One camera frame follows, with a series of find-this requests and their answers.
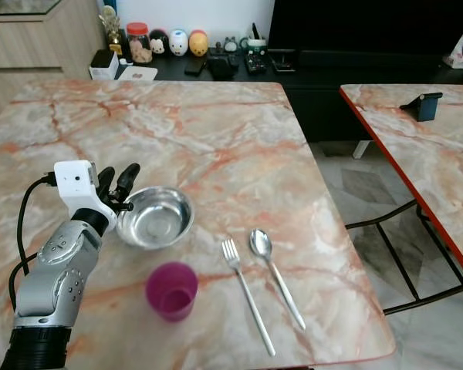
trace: robotic hand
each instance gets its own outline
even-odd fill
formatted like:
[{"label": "robotic hand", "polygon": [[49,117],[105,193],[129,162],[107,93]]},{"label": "robotic hand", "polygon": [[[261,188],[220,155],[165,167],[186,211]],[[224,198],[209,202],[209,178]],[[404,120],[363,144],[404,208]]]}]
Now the robotic hand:
[{"label": "robotic hand", "polygon": [[58,162],[54,170],[71,220],[39,248],[34,269],[22,280],[10,348],[1,370],[64,367],[71,327],[97,263],[101,237],[115,228],[119,212],[133,209],[124,201],[139,173],[137,163],[122,172],[111,192],[112,167],[97,176],[94,164],[74,160]]}]

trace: mug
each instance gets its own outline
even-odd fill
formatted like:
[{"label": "mug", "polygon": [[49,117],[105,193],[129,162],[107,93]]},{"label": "mug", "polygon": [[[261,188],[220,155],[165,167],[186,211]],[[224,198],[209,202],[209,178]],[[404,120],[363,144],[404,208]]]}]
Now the mug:
[{"label": "mug", "polygon": [[240,47],[247,54],[259,54],[261,56],[265,54],[267,49],[265,39],[251,39],[249,37],[240,40]]}]

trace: black metal table leg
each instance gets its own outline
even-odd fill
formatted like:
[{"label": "black metal table leg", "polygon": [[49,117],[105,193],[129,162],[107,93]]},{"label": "black metal table leg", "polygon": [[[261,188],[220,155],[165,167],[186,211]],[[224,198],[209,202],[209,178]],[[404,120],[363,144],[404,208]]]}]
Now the black metal table leg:
[{"label": "black metal table leg", "polygon": [[[447,289],[445,291],[439,292],[437,294],[430,295],[426,298],[420,298],[420,296],[417,293],[417,289],[415,288],[413,282],[410,279],[410,276],[408,275],[406,269],[404,268],[403,263],[401,262],[401,259],[398,257],[396,250],[394,249],[393,245],[391,244],[389,238],[387,237],[386,233],[384,232],[384,229],[381,227],[380,223],[389,220],[390,218],[400,214],[401,212],[413,207],[414,205],[417,205],[417,216],[420,218],[421,223],[424,225],[425,230],[427,233],[430,235],[431,239],[433,242],[436,244],[438,247],[439,251],[442,253],[444,256],[444,259],[446,262],[448,262],[449,267],[452,269],[452,271],[455,273],[456,278],[459,280],[460,284],[457,285],[456,287]],[[374,218],[372,220],[367,220],[367,221],[361,221],[361,222],[356,222],[354,224],[347,224],[346,228],[347,229],[353,229],[357,227],[364,227],[364,226],[371,226],[375,225],[377,228],[377,231],[379,232],[380,236],[383,238],[384,244],[386,244],[387,249],[389,250],[391,257],[393,258],[395,264],[398,267],[398,270],[401,273],[401,276],[403,276],[403,279],[405,280],[405,283],[408,286],[408,289],[410,290],[411,294],[414,296],[414,301],[408,302],[405,304],[399,304],[398,306],[394,306],[391,308],[385,308],[384,314],[386,315],[391,315],[395,314],[397,312],[402,312],[406,310],[410,310],[412,308],[417,308],[420,306],[423,306],[425,304],[429,304],[432,302],[439,301],[441,299],[451,297],[454,294],[458,294],[463,292],[463,275],[459,271],[458,267],[454,263],[454,261],[451,259],[449,256],[449,253],[446,251],[446,248],[441,244],[439,241],[437,235],[432,231],[431,227],[428,225],[428,222],[431,222],[429,217],[425,216],[422,214],[422,209],[420,205],[417,204],[416,200],[412,200],[406,204],[404,204],[401,207],[398,207],[396,210],[391,211],[388,214],[385,214],[381,217]]]}]

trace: plastic cup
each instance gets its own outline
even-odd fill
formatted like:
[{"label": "plastic cup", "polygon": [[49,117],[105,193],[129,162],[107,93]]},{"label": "plastic cup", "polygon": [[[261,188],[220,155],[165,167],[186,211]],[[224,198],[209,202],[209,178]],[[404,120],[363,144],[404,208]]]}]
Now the plastic cup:
[{"label": "plastic cup", "polygon": [[146,283],[149,305],[166,321],[180,321],[192,311],[198,293],[198,277],[180,262],[163,264]]}]

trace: jar lid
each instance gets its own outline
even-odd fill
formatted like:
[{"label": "jar lid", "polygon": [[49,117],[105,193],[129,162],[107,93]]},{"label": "jar lid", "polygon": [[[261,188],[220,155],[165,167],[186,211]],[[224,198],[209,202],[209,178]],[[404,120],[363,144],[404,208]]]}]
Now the jar lid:
[{"label": "jar lid", "polygon": [[147,24],[143,22],[132,22],[127,25],[127,33],[131,35],[147,35]]}]

